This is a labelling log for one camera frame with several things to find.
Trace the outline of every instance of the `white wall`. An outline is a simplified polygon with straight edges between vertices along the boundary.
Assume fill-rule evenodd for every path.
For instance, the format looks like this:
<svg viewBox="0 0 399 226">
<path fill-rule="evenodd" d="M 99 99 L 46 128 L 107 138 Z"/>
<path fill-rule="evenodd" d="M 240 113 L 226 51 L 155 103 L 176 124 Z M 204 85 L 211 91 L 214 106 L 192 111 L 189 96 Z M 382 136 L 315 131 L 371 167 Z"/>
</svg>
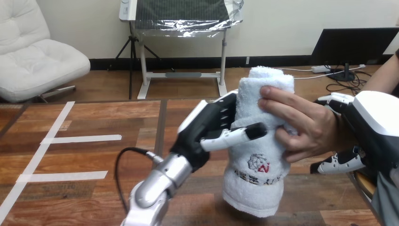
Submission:
<svg viewBox="0 0 399 226">
<path fill-rule="evenodd" d="M 114 58 L 128 38 L 128 24 L 118 18 L 120 0 L 37 2 L 52 39 L 89 58 Z M 243 10 L 244 22 L 228 32 L 227 56 L 310 55 L 323 28 L 395 26 L 399 0 L 245 0 Z M 160 57 L 220 56 L 220 36 L 145 40 Z M 398 48 L 399 35 L 385 54 Z"/>
</svg>

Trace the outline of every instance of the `chair leg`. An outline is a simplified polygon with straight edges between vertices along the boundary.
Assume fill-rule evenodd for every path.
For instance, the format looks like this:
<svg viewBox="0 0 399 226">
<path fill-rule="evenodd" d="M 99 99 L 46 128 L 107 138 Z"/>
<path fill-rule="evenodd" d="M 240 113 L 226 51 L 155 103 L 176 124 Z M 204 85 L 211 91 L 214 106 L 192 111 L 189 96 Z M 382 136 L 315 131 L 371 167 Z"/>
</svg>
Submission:
<svg viewBox="0 0 399 226">
<path fill-rule="evenodd" d="M 42 95 L 40 95 L 39 97 L 41 98 L 47 98 L 47 97 L 51 97 L 69 90 L 76 90 L 76 86 L 68 86 L 65 88 L 61 88 L 61 89 L 56 89 L 54 91 L 48 92 L 48 93 L 43 93 Z"/>
<path fill-rule="evenodd" d="M 47 100 L 43 97 L 43 95 L 38 95 L 37 96 L 37 101 L 38 102 L 43 102 L 43 103 L 46 103 L 46 104 L 48 104 L 48 102 L 47 102 Z"/>
</svg>

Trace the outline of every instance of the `red logo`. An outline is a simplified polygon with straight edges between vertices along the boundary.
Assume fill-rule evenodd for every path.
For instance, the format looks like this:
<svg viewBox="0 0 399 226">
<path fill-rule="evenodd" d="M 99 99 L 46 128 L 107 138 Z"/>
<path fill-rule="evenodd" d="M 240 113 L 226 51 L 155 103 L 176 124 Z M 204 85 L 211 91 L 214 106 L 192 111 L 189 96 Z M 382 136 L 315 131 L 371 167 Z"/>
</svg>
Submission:
<svg viewBox="0 0 399 226">
<path fill-rule="evenodd" d="M 265 167 L 264 165 L 262 165 L 261 167 L 259 167 L 259 168 L 258 168 L 258 172 L 264 172 L 264 173 L 269 172 L 269 164 L 270 164 L 270 163 L 267 163 L 267 167 Z"/>
</svg>

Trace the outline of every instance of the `monitor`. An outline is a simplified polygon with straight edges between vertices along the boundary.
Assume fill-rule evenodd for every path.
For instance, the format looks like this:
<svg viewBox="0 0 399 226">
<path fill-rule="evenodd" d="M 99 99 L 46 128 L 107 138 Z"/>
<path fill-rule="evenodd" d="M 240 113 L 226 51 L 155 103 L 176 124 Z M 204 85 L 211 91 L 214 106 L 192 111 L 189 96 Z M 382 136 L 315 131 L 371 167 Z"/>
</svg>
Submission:
<svg viewBox="0 0 399 226">
<path fill-rule="evenodd" d="M 337 81 L 352 81 L 355 76 L 349 65 L 367 64 L 378 60 L 399 32 L 393 28 L 324 29 L 311 56 L 312 65 L 344 65 L 332 69 L 342 73 L 329 75 Z"/>
</svg>

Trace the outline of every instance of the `person's arm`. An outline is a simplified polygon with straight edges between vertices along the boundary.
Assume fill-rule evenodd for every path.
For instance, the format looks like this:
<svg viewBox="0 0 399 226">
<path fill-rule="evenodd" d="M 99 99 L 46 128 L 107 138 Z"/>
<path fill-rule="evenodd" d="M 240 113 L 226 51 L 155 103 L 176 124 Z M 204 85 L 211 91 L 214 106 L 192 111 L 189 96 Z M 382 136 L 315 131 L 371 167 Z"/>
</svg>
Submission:
<svg viewBox="0 0 399 226">
<path fill-rule="evenodd" d="M 363 90 L 392 93 L 399 84 L 399 49 L 374 75 L 368 80 Z"/>
<path fill-rule="evenodd" d="M 391 93 L 399 83 L 399 50 L 397 55 L 381 66 L 362 90 Z M 357 144 L 342 118 L 324 106 L 274 87 L 262 87 L 261 95 L 260 108 L 298 130 L 297 136 L 289 135 L 283 128 L 276 131 L 275 137 L 285 147 L 288 162 L 343 151 Z"/>
</svg>

